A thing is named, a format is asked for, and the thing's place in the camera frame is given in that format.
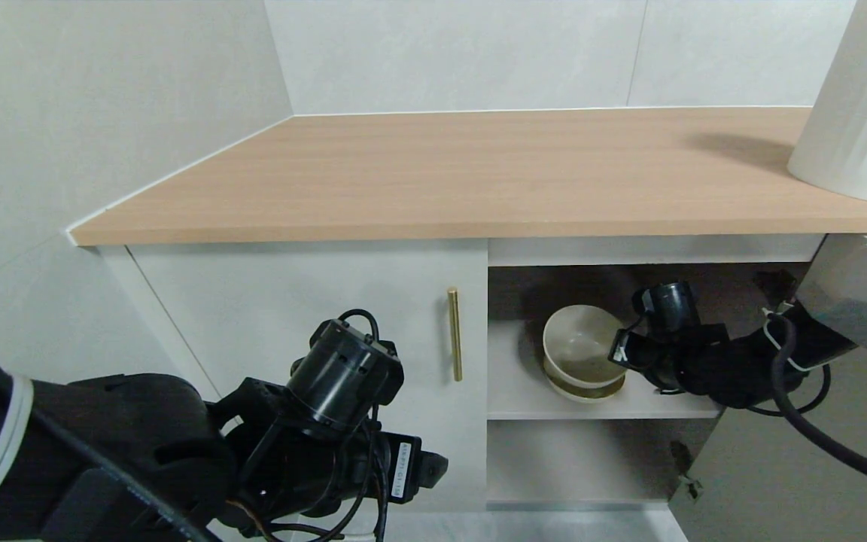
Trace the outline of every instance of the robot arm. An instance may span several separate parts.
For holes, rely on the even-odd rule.
[[[372,333],[347,322],[361,315]],[[245,536],[276,540],[303,528],[331,540],[364,498],[381,509],[433,488],[447,459],[419,437],[381,431],[376,412],[403,384],[394,343],[376,336],[368,312],[345,312],[320,325],[286,385],[247,378],[212,404],[182,379],[163,374],[110,376],[57,385],[35,382],[35,408],[114,453],[169,498],[197,528],[213,519]],[[0,394],[0,428],[5,405]],[[221,429],[239,418],[226,436]],[[279,525],[295,513],[354,507],[327,532]],[[31,423],[0,486],[0,540],[183,541],[188,538],[105,470]]]
[[[805,371],[863,346],[867,348],[867,240],[829,236],[794,295],[776,308],[798,330],[785,368],[785,389]],[[784,323],[766,321],[750,335],[730,339],[723,324],[701,325],[687,282],[646,288],[634,296],[647,332],[619,330],[609,357],[636,370],[664,392],[709,395],[732,408],[773,397],[771,360],[785,337]]]

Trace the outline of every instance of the black cable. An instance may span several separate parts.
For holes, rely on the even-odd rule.
[[[295,532],[307,532],[309,534],[317,534],[323,536],[327,534],[329,531],[325,528],[313,527],[313,525],[304,525],[300,524],[300,522],[272,522],[269,524],[269,532],[282,532],[282,531],[295,531]],[[334,540],[343,540],[343,534],[335,535]]]
[[[11,377],[9,373],[3,371],[2,367],[0,367],[0,394],[2,397],[10,397],[11,395]],[[133,467],[118,461],[101,447],[87,442],[82,436],[66,428],[58,419],[53,418],[51,414],[42,411],[34,404],[32,406],[32,418],[70,449],[86,460],[102,467],[110,477],[120,481],[140,501],[155,508],[164,520],[173,525],[186,538],[196,542],[220,542],[220,539],[212,532],[200,527],[200,525],[193,524],[186,517],[185,512],[178,505],[173,504],[171,498],[160,495],[159,491]]]
[[[259,515],[256,514],[256,512],[254,512],[250,507],[248,507],[248,505],[245,505],[243,504],[243,502],[240,501],[227,501],[227,504],[232,504],[234,507],[243,510],[244,514],[247,515],[248,518],[252,520],[252,522],[254,522],[254,525],[256,526],[256,531],[259,531],[259,533],[263,536],[263,539],[266,540],[266,542],[285,542],[284,540],[276,538],[274,534],[272,534],[272,531],[270,531],[268,528],[263,527],[263,520],[259,519]]]
[[[363,316],[367,319],[370,322],[370,335],[374,336],[374,340],[379,340],[379,326],[376,325],[374,315],[371,315],[369,311],[364,311],[364,309],[350,309],[350,311],[342,313],[337,319],[347,321],[347,318],[351,316]]]
[[[373,409],[373,418],[376,419],[378,406],[374,405]],[[389,442],[385,442],[383,450],[376,450],[376,479],[379,481],[379,490],[376,492],[376,524],[374,525],[376,542],[383,542],[386,535],[386,516],[390,504],[389,457]]]
[[[373,422],[376,422],[376,414],[378,414],[378,406],[374,405],[373,408]],[[357,492],[357,497],[354,499],[354,504],[350,507],[350,510],[347,511],[347,514],[343,516],[343,519],[340,520],[332,529],[324,532],[319,537],[310,540],[309,542],[328,542],[328,540],[342,540],[338,536],[342,536],[340,534],[344,528],[347,528],[347,525],[350,525],[350,521],[354,518],[354,515],[357,514],[357,511],[360,508],[360,504],[364,502],[364,497],[366,497],[367,489],[370,487],[370,478],[372,469],[370,469],[370,465],[372,463],[371,457],[374,455],[374,442],[376,440],[374,431],[372,428],[367,427],[367,423],[364,423],[364,432],[367,434],[367,470],[364,474],[364,483],[360,485],[360,489]],[[303,531],[309,532],[306,528],[316,528],[312,527],[312,525],[302,525],[302,524],[272,524],[269,526],[269,532],[280,532],[280,531]]]
[[[825,401],[825,398],[829,396],[829,390],[832,388],[832,366],[829,364],[825,364],[822,366],[822,388],[818,391],[818,394],[815,395],[815,398],[809,404],[804,405],[804,407],[799,408],[799,414],[808,414],[809,412],[818,408],[818,405],[822,404]],[[777,410],[767,410],[763,408],[758,408],[756,406],[750,406],[747,408],[751,412],[756,414],[760,414],[762,416],[773,416],[774,418],[784,418],[784,414],[781,414],[781,411]]]
[[[785,391],[783,378],[785,364],[788,363],[791,354],[795,352],[797,340],[795,324],[782,315],[769,315],[768,317],[780,320],[785,325],[784,346],[778,350],[774,360],[771,361],[771,390],[774,392],[774,403],[778,405],[778,409],[785,416],[785,419],[806,439],[811,440],[815,446],[825,450],[830,456],[867,476],[867,457],[854,452],[842,443],[836,442],[832,437],[823,433],[821,429],[815,428],[804,416],[799,414],[795,405],[792,405],[791,399],[788,398],[788,391]]]

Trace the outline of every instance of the cabinet door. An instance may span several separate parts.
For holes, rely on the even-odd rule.
[[[406,381],[379,419],[450,460],[409,510],[482,509],[486,487],[485,240],[134,246],[149,284],[221,394],[285,384],[323,320],[371,311]],[[447,288],[460,291],[464,380],[454,381]],[[366,322],[351,319],[358,329]]]
[[[867,352],[833,361],[832,376],[828,399],[806,418],[867,455]],[[816,384],[793,402],[805,404]],[[689,474],[701,496],[682,484],[670,505],[691,542],[867,542],[867,477],[784,419],[728,409]]]

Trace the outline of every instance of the beige bowl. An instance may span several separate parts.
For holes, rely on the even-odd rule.
[[[622,323],[590,305],[565,306],[544,325],[544,373],[560,390],[596,390],[616,383],[626,369],[609,361],[608,351]]]
[[[547,382],[550,382],[551,388],[554,388],[554,391],[557,391],[557,395],[589,405],[599,403],[620,391],[624,385],[624,375],[618,378],[615,382],[605,385],[604,388],[593,388],[593,390],[589,390],[588,388],[576,388],[574,385],[564,384],[564,382],[555,382],[550,376],[547,376]]]

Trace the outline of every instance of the cabinet shelf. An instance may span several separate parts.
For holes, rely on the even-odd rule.
[[[551,389],[529,335],[522,320],[488,322],[488,419],[715,418],[720,412],[707,397],[656,394],[634,371],[606,401],[568,400]]]

